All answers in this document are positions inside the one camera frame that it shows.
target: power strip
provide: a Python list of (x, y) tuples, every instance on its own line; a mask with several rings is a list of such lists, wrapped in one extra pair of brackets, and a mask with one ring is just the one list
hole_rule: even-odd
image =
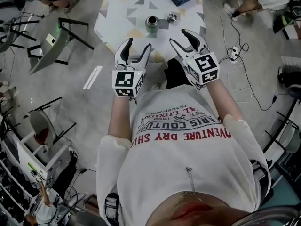
[(238, 57), (238, 52), (239, 52), (238, 48), (235, 47), (235, 46), (233, 46), (232, 49), (231, 49), (231, 53), (228, 54), (229, 57), (230, 57), (231, 63), (233, 63), (233, 64), (235, 63), (235, 60), (236, 60), (237, 57)]

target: concrete floor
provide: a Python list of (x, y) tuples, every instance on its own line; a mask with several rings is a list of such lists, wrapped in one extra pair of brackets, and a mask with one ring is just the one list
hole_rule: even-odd
[[(224, 12), (222, 3), (226, 1), (234, 5), (237, 0), (212, 1), (218, 10), (210, 0), (203, 0), (207, 27), (205, 38), (210, 50), (216, 54), (218, 59), (222, 59), (226, 55), (226, 49), (219, 13), (224, 25), (226, 46), (231, 48), (236, 44), (238, 34), (230, 25), (230, 18)], [(18, 127), (21, 136), (25, 136), (31, 131), (28, 121), (23, 120), (27, 111), (63, 96), (63, 99), (53, 104), (46, 110), (46, 113), (54, 122), (58, 133), (73, 122), (77, 123), (77, 126), (64, 137), (64, 140), (70, 139), (78, 150), (80, 166), (92, 170), (95, 170), (99, 141), (107, 133), (113, 98), (111, 71), (114, 68), (114, 55), (93, 31), (101, 3), (102, 0), (80, 0), (68, 15), (71, 19), (90, 24), (87, 30), (81, 27), (76, 29), (95, 47), (94, 51), (73, 40), (60, 56), (60, 59), (68, 59), (68, 65), (53, 64), (42, 71), (29, 75), (30, 63), (26, 50), (13, 48), (5, 53), (5, 68), (0, 74), (0, 80), (8, 80), (17, 88), (20, 107), (15, 110), (14, 114), (16, 122), (22, 123)], [(47, 8), (39, 2), (26, 4), (25, 11), (39, 15), (48, 13)], [(27, 30), (32, 36), (38, 38), (40, 33), (47, 32), (48, 21), (55, 21), (58, 16), (66, 17), (63, 12), (54, 12), (39, 24), (29, 25)], [(249, 51), (244, 57), (244, 62), (246, 67), (252, 65), (247, 68), (247, 73), (261, 106), (267, 108), (274, 95), (285, 93), (285, 90), (277, 85), (276, 80), (278, 67), (282, 64), (280, 56), (297, 55), (300, 53), (301, 42), (286, 40), (281, 32), (274, 34), (265, 26), (258, 14), (251, 18), (240, 19), (234, 25), (242, 34), (241, 43), (249, 44)], [(18, 38), (16, 44), (29, 47), (37, 45), (38, 42)], [(0, 55), (0, 61), (3, 64), (4, 54)], [(98, 65), (103, 66), (102, 71), (91, 89), (84, 90), (83, 86), (89, 75)], [(233, 97), (237, 101), (249, 101), (250, 89), (237, 91), (229, 88), (229, 84), (235, 89), (248, 87), (243, 67), (236, 66), (231, 70), (229, 73), (230, 83), (228, 83), (227, 74), (233, 64), (230, 61), (223, 61), (220, 65), (220, 78)], [(292, 99), (289, 96), (281, 96), (267, 112), (260, 110), (254, 97), (249, 103), (239, 103), (245, 120), (249, 123), (262, 148), (269, 140), (264, 130), (272, 132), (277, 121), (276, 110), (286, 113), (291, 102)], [(49, 156), (60, 148), (64, 140), (57, 143), (49, 154), (40, 153), (39, 157), (47, 161)], [(31, 141), (28, 146), (35, 149), (38, 145)], [(79, 192), (95, 194), (95, 173), (87, 171), (80, 175), (75, 183), (75, 188)]]

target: geometric pattern tabletop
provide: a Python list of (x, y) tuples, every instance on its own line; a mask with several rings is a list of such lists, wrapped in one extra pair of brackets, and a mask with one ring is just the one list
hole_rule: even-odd
[[(167, 21), (170, 12), (178, 16), (174, 24)], [(145, 20), (149, 16), (156, 16), (160, 20), (157, 33), (146, 30)], [(167, 61), (177, 55), (169, 43), (170, 38), (185, 48), (190, 45), (181, 29), (192, 30), (200, 35), (206, 33), (203, 0), (191, 0), (178, 7), (171, 0), (103, 0), (94, 26), (95, 33), (113, 53), (131, 37), (131, 56), (140, 55), (150, 43), (150, 59), (155, 62)]]

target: metal cup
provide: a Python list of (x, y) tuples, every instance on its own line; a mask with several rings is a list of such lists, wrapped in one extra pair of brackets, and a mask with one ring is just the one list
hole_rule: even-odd
[(160, 20), (156, 16), (150, 16), (145, 20), (146, 30), (148, 32), (157, 32), (159, 30)]
[(173, 24), (173, 23), (175, 23), (177, 20), (178, 20), (178, 17), (177, 17), (176, 14), (174, 14), (174, 13), (169, 13), (169, 14), (167, 15), (167, 21), (168, 21), (169, 23)]

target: white cable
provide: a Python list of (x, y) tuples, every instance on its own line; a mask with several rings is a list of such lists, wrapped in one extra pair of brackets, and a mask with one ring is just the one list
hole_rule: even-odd
[[(244, 57), (246, 56), (246, 54), (249, 54), (249, 53), (246, 52), (246, 53), (244, 54), (244, 56), (241, 58), (242, 60), (244, 59)], [(245, 68), (249, 68), (249, 67), (251, 67), (251, 66), (254, 64), (254, 59), (253, 59), (252, 56), (251, 56), (251, 58), (252, 58), (252, 63), (251, 63), (249, 66), (245, 66)], [(234, 89), (234, 88), (232, 88), (232, 87), (230, 86), (229, 73), (230, 73), (230, 71), (231, 71), (235, 66), (244, 67), (243, 65), (240, 65), (240, 64), (234, 64), (234, 65), (230, 68), (230, 70), (229, 70), (228, 73), (227, 73), (229, 88), (232, 89), (232, 90), (236, 90), (236, 91), (243, 91), (243, 90), (245, 90), (245, 89), (249, 89), (249, 90), (250, 90), (250, 94), (251, 94), (251, 98), (250, 98), (249, 101), (236, 101), (236, 103), (249, 103), (249, 102), (251, 102), (251, 100), (252, 100), (252, 91), (251, 91), (251, 88), (250, 88), (250, 87), (245, 87), (245, 88), (243, 88), (243, 89)]]
[(219, 12), (219, 10), (218, 10), (218, 7), (212, 2), (212, 0), (210, 0), (210, 1), (211, 1), (211, 3), (213, 4), (213, 6), (215, 6), (215, 8), (216, 8), (216, 10), (217, 10), (217, 12), (218, 12), (218, 15), (220, 16), (220, 19), (221, 19), (221, 23), (222, 23), (222, 34), (223, 34), (223, 37), (224, 37), (224, 44), (225, 44), (226, 53), (227, 53), (228, 48), (227, 48), (226, 39), (225, 39), (225, 30), (224, 30), (224, 23), (222, 22), (222, 16), (221, 16), (221, 14), (220, 14), (220, 12)]

